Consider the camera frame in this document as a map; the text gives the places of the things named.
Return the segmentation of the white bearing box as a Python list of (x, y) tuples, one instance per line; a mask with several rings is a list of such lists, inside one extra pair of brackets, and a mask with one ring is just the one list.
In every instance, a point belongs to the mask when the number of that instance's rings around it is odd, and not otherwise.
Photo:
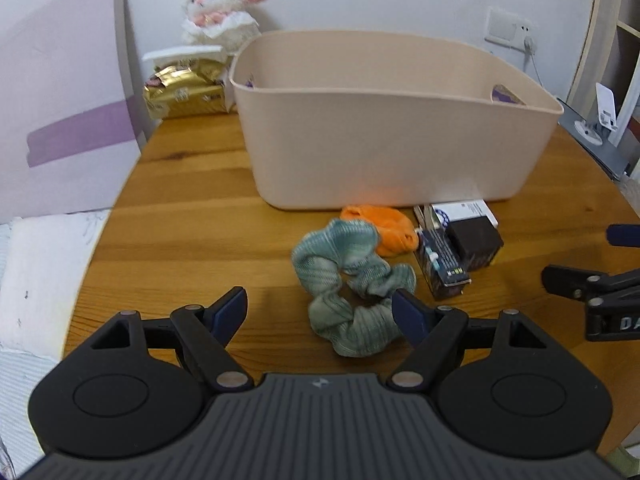
[(422, 229), (445, 229), (451, 221), (486, 217), (498, 228), (498, 220), (484, 200), (416, 205), (413, 213)]

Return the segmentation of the gold foil snack bag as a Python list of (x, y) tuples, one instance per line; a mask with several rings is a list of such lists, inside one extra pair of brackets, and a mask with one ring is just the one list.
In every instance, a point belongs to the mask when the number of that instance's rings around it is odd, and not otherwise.
[(143, 99), (152, 119), (227, 114), (235, 104), (232, 56), (221, 46), (180, 46), (145, 53), (153, 65)]

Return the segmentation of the grey laptop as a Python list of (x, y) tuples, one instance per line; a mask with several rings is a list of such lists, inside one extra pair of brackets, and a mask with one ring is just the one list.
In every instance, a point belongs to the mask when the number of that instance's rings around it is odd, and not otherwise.
[(608, 140), (608, 129), (598, 122), (587, 122), (574, 108), (559, 100), (564, 112), (558, 124), (593, 158), (600, 168), (614, 181), (623, 177), (627, 159)]

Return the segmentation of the pink purple headboard panel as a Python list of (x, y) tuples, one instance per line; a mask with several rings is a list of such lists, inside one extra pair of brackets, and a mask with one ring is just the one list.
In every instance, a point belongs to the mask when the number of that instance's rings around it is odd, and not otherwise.
[(2, 32), (2, 221), (110, 208), (143, 143), (126, 0), (50, 0)]

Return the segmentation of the white wooden shelf unit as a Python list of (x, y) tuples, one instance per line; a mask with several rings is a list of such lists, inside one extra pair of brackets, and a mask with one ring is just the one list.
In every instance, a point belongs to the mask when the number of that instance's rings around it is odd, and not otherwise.
[(615, 98), (617, 130), (608, 140), (628, 162), (623, 177), (639, 179), (639, 3), (593, 0), (585, 47), (567, 104), (587, 122), (597, 118), (596, 83)]

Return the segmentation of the black square box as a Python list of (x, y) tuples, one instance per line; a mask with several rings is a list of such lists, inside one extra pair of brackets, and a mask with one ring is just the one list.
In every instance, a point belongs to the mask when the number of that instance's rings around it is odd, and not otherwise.
[(502, 237), (485, 216), (450, 221), (445, 233), (450, 248), (468, 272), (489, 266), (503, 248)]

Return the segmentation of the white bed pillow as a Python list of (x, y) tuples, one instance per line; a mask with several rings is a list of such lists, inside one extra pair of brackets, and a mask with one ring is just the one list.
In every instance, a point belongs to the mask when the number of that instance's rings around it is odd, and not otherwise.
[(1, 474), (40, 460), (32, 390), (61, 361), (80, 285), (111, 211), (15, 218), (1, 226)]

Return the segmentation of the white plush bunny toy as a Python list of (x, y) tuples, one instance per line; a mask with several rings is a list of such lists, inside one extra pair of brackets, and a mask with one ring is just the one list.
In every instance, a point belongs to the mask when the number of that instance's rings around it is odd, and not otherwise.
[(260, 35), (259, 25), (247, 9), (264, 1), (182, 0), (182, 40), (191, 46), (217, 46), (235, 54)]

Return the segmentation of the dark rectangular small box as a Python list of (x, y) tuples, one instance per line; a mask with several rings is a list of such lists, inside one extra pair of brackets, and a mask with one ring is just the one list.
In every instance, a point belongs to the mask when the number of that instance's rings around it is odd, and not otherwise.
[(444, 230), (419, 228), (416, 235), (419, 245), (414, 254), (432, 296), (444, 300), (460, 295), (471, 278), (449, 247)]

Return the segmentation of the orange fabric scrunchie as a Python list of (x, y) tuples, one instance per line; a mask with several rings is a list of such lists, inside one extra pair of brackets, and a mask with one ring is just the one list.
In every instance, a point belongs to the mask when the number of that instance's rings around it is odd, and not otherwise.
[(419, 246), (413, 223), (398, 209), (371, 205), (346, 206), (340, 218), (371, 223), (380, 238), (376, 253), (383, 258), (405, 255)]

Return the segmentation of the white phone stand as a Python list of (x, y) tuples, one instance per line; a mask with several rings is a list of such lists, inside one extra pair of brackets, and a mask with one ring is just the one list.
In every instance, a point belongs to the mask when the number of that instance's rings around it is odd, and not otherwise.
[(600, 82), (596, 83), (597, 118), (592, 122), (575, 120), (578, 138), (593, 146), (602, 146), (612, 132), (617, 130), (615, 98), (612, 90)]

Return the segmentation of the green fabric scrunchie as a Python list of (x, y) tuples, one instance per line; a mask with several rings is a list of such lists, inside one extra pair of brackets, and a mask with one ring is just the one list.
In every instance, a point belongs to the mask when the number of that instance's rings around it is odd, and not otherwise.
[(376, 253), (379, 241), (368, 222), (333, 219), (292, 251), (299, 283), (311, 296), (311, 329), (345, 358), (374, 356), (397, 339), (392, 296), (416, 290), (412, 266), (389, 264)]

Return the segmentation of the beige plastic storage basket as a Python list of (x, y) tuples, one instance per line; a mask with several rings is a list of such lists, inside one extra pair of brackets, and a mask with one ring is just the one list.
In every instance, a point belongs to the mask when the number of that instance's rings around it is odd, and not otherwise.
[(563, 111), (495, 55), (391, 32), (268, 32), (229, 80), (257, 191), (281, 209), (507, 200)]

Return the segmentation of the white wall switch socket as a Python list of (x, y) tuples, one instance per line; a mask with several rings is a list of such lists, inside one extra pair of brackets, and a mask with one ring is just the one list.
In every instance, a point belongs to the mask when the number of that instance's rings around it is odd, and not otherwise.
[(533, 23), (518, 14), (490, 8), (485, 30), (485, 40), (506, 48), (526, 52), (525, 39), (533, 38)]

